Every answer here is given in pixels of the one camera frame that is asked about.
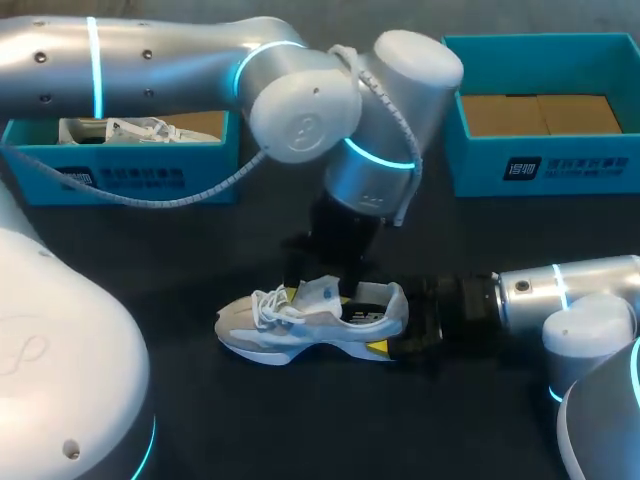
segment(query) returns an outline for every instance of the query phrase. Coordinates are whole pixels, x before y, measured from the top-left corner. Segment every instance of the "shoelace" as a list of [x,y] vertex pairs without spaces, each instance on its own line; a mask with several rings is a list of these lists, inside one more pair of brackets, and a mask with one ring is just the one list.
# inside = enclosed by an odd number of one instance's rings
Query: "shoelace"
[[300,318],[303,313],[293,308],[289,303],[284,285],[280,285],[268,293],[261,290],[253,292],[251,294],[251,309],[256,328],[264,328],[273,325],[274,322],[304,323],[304,318]]

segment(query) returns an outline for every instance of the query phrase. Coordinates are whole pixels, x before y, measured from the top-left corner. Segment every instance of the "shoe sole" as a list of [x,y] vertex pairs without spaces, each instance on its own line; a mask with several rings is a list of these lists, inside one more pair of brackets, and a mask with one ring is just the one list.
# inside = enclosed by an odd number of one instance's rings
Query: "shoe sole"
[[[288,364],[291,360],[296,358],[299,354],[304,352],[307,348],[315,345],[305,345],[304,347],[299,347],[293,350],[287,350],[286,352],[276,352],[276,353],[264,353],[264,352],[252,352],[250,350],[243,350],[241,348],[232,347],[231,345],[224,343],[220,340],[225,347],[231,350],[234,353],[237,353],[241,357],[246,358],[247,360],[251,360],[252,362],[262,363],[263,365],[273,365],[273,366],[282,366]],[[388,357],[377,355],[367,349],[367,345],[364,343],[358,342],[342,342],[342,341],[333,341],[333,342],[322,342],[326,345],[333,345],[334,347],[339,348],[343,352],[351,355],[354,358],[359,358],[361,360],[369,360],[374,362],[391,362],[392,360]]]

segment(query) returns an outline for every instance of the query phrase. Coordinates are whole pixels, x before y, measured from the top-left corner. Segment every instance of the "white cable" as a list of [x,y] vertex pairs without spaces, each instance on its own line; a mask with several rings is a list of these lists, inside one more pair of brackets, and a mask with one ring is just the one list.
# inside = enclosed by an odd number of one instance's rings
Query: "white cable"
[[85,185],[82,182],[79,182],[71,177],[68,177],[64,173],[60,173],[54,168],[44,164],[40,160],[34,157],[30,157],[29,155],[25,155],[15,147],[9,146],[5,143],[2,144],[3,153],[6,155],[8,153],[14,155],[16,158],[22,160],[27,163],[31,167],[36,170],[41,171],[42,173],[56,179],[60,183],[64,183],[65,185],[74,188],[76,190],[81,190],[86,193],[90,193],[98,198],[102,198],[103,200],[108,200],[110,202],[121,203],[123,205],[127,205],[129,207],[137,207],[137,208],[178,208],[185,207],[187,205],[191,205],[193,203],[201,202],[202,200],[206,200],[209,197],[213,197],[218,193],[226,190],[234,183],[240,181],[245,175],[247,175],[251,170],[253,170],[256,166],[260,164],[265,158],[266,155],[264,152],[258,152],[255,157],[253,157],[246,165],[244,165],[240,170],[234,173],[232,176],[227,178],[226,180],[220,182],[216,186],[205,190],[204,192],[197,193],[195,195],[190,195],[188,197],[177,198],[175,200],[142,200],[139,198],[130,198],[124,197],[122,195],[117,195],[115,193],[105,192],[104,190],[100,190],[98,188],[90,187],[89,185]]
[[[396,216],[393,221],[394,225],[399,227],[404,222],[404,217],[407,213],[407,209],[409,208],[409,204],[411,203],[411,200],[413,199],[416,191],[420,187],[420,181],[422,179],[422,156],[420,155],[420,147],[418,146],[416,137],[411,131],[411,127],[409,127],[409,124],[405,120],[402,113],[400,113],[400,111],[395,107],[395,105],[389,98],[389,95],[387,95],[384,89],[380,86],[376,78],[371,74],[371,72],[361,68],[358,58],[358,52],[354,48],[335,45],[329,50],[329,53],[337,55],[347,64],[351,71],[351,79],[354,89],[357,90],[358,95],[359,80],[361,80],[367,87],[369,87],[369,89],[374,94],[378,96],[382,104],[387,108],[387,110],[396,120],[398,126],[402,130],[403,135],[405,136],[407,145],[409,147],[409,153],[415,167],[413,169],[411,182],[409,183],[405,197],[400,204],[400,208],[396,212]],[[17,148],[7,145],[6,143],[1,143],[0,148],[3,154],[13,155],[15,158],[23,161],[36,170],[56,179],[60,183],[63,183],[71,188],[81,190],[98,198],[102,198],[103,200],[121,203],[123,205],[137,208],[178,208],[200,202],[219,194],[220,192],[239,182],[242,178],[244,178],[245,175],[247,175],[267,157],[264,152],[258,152],[247,164],[245,164],[232,176],[228,177],[226,180],[220,182],[216,186],[205,190],[204,192],[190,195],[188,197],[177,198],[175,200],[142,200],[139,198],[125,197],[122,195],[117,195],[115,193],[105,192],[104,190],[86,185],[71,177],[68,177],[64,173],[60,173],[56,169],[46,165],[37,158],[26,155]]]

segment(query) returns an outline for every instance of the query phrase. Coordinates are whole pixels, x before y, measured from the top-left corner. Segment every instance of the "logo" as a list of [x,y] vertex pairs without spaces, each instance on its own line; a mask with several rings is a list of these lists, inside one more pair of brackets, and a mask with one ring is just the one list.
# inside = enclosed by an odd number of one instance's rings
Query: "logo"
[[[93,177],[93,173],[87,167],[60,167],[57,168],[60,173],[64,173],[67,177],[75,180],[76,182],[88,185],[90,187],[97,188],[96,180]],[[63,190],[75,190],[69,185],[62,184]]]
[[49,348],[49,342],[42,335],[32,335],[26,340],[17,342],[1,342],[0,377],[13,375],[24,363],[35,362],[42,358]]
[[511,157],[503,180],[533,180],[541,162],[540,157]]
[[322,119],[307,114],[294,118],[287,127],[287,143],[296,152],[306,152],[318,146],[324,139]]

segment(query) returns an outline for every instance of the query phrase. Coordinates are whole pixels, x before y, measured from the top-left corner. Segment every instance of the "screw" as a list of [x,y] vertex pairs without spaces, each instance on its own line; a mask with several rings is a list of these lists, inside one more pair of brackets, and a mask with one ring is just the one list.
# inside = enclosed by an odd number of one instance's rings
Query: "screw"
[[529,285],[529,282],[527,282],[526,280],[520,280],[518,283],[516,283],[516,290],[518,290],[519,292],[526,292],[530,287],[531,285]]

